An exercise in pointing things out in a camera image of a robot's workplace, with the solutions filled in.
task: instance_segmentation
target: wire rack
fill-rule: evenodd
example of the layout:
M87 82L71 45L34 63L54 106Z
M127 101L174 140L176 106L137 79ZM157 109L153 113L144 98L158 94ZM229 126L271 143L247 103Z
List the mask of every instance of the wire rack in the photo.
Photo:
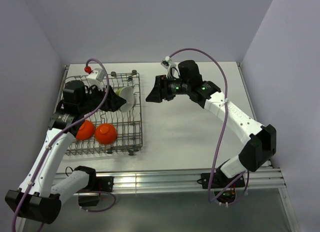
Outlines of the wire rack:
M71 80L81 80L85 85L89 86L87 76L68 77L65 79L64 83ZM140 151L143 145L143 133L139 73L135 70L133 70L132 73L111 72L111 74L109 74L109 83L114 91L126 86L133 88L135 98L133 108L127 113L123 113L119 110L115 112L98 110L91 115L88 120L90 120L96 128L103 123L112 124L117 130L116 140L112 144L104 145L97 142L94 136L84 141L75 139L67 149L66 155L88 155L95 153L118 154L118 152L134 155L135 152ZM106 79L103 80L103 84L106 86Z

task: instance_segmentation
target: black bracket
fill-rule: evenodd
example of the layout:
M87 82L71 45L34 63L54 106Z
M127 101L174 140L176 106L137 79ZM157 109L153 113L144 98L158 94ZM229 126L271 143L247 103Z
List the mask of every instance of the black bracket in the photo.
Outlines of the black bracket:
M104 191L112 192L114 186L114 177L113 176L103 176L97 177L96 183L90 191ZM100 201L99 195L80 195L78 197L78 204L81 207L97 206Z
M217 179L217 173L214 173L213 175L213 180L212 180L212 185L211 188L224 188L226 185L228 185L235 177L233 178L228 178L226 179L223 183L219 182ZM202 185L203 189L208 189L209 185L209 178L210 178L210 173L202 173L201 178L198 179L196 182L198 184ZM245 180L244 177L241 176L237 181L234 182L234 185L236 188L243 188L245 187Z

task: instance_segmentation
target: cable tie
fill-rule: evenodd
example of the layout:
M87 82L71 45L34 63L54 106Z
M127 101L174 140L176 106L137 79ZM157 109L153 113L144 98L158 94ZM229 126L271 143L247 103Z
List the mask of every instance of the cable tie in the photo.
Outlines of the cable tie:
M229 99L229 98L226 98L226 99L223 101L223 103L221 103L219 106L222 107L225 103L228 103L229 101L230 101L230 99Z

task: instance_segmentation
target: orange bowl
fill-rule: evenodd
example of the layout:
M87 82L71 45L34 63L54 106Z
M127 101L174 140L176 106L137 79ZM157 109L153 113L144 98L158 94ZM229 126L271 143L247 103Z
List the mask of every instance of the orange bowl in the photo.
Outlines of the orange bowl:
M94 133L95 133L94 124L88 120L85 120L84 123L79 128L75 138L77 140L87 140L91 138Z
M95 138L101 144L111 144L117 138L117 130L109 123L103 123L95 130Z

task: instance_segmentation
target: white table surface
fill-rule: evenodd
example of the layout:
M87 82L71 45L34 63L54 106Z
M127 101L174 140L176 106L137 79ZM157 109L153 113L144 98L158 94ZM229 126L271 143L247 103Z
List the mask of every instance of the white table surface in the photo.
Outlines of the white table surface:
M223 91L224 82L214 63L197 63L204 80L216 83ZM253 117L249 100L236 62L220 62L227 80L228 97L249 116ZM155 76L165 74L159 63L105 64L107 71L140 74L142 100L143 147L135 156L122 152L112 155L65 155L58 169L64 173L67 166L95 168L99 172L137 172L153 170L210 168L222 122L215 115L192 102L187 95L176 96L160 104L145 102L154 86ZM70 65L67 77L85 75L84 64ZM239 154L243 145L226 129L216 166Z

